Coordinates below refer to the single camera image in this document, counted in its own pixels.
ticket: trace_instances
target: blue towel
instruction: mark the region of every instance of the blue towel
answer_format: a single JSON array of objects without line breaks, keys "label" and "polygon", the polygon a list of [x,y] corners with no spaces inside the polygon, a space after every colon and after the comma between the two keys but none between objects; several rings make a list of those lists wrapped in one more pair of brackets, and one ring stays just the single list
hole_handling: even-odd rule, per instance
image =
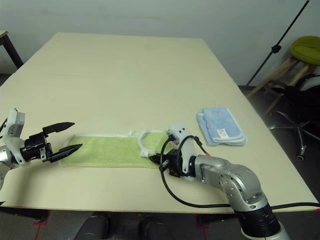
[{"label": "blue towel", "polygon": [[228,108],[203,108],[196,117],[208,146],[242,146],[247,143],[246,135]]}]

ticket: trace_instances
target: table surface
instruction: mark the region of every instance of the table surface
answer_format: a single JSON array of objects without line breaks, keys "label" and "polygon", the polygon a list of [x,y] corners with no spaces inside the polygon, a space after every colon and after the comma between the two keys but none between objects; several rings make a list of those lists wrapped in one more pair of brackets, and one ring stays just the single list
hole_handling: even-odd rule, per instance
[{"label": "table surface", "polygon": [[[230,109],[248,137],[245,146],[205,146],[213,156],[252,169],[270,205],[316,202],[276,139],[202,39],[57,33],[0,87],[1,118],[26,113],[21,138],[59,122],[75,122],[48,141],[61,148],[74,134],[126,134],[183,122],[205,142],[196,113]],[[199,182],[167,177],[195,204],[227,203]],[[229,213],[174,200],[157,169],[61,167],[35,160],[9,171],[4,206],[92,211]],[[309,210],[311,207],[283,211]]]}]

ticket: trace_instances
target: chair wheel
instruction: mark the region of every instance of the chair wheel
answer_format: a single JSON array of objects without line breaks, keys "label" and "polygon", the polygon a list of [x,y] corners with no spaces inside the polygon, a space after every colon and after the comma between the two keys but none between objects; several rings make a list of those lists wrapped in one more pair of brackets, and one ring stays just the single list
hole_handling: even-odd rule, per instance
[{"label": "chair wheel", "polygon": [[297,155],[296,159],[299,161],[303,161],[303,160],[305,160],[305,156],[304,155]]}]

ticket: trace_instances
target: white wall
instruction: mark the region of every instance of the white wall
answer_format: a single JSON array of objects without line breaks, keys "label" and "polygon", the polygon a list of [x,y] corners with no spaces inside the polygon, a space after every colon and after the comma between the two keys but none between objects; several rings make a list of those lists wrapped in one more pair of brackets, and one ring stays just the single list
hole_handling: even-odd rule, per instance
[{"label": "white wall", "polygon": [[[27,61],[56,32],[203,38],[239,85],[269,53],[305,0],[0,0],[0,29]],[[312,0],[253,84],[288,56],[290,44],[320,36]],[[15,67],[0,51],[0,72]]]}]

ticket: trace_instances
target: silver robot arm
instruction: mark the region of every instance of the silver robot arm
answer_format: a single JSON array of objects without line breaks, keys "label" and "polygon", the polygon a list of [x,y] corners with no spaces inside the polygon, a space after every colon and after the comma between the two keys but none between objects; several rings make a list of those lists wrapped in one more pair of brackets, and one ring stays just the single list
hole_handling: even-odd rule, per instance
[{"label": "silver robot arm", "polygon": [[0,190],[9,170],[19,166],[27,167],[31,160],[41,159],[43,162],[55,162],[77,151],[82,144],[71,145],[53,153],[51,144],[46,141],[48,134],[61,132],[74,125],[73,122],[62,122],[42,128],[42,132],[20,138],[25,124],[25,114],[16,109],[9,111],[7,119],[0,127],[4,146],[0,146]]},{"label": "silver robot arm", "polygon": [[268,199],[261,189],[260,181],[252,170],[210,156],[207,152],[205,155],[196,155],[194,146],[190,148],[189,146],[193,145],[193,140],[200,147],[201,143],[197,137],[190,135],[181,123],[171,126],[168,135],[169,140],[177,145],[178,149],[163,154],[164,147],[162,147],[161,154],[149,158],[152,162],[160,164],[161,172],[169,169],[171,176],[193,177],[223,191],[240,222],[241,232],[247,239],[290,240],[284,226],[272,212]]},{"label": "silver robot arm", "polygon": [[224,192],[246,238],[290,240],[252,170],[219,157],[198,155],[194,159],[194,176]]}]

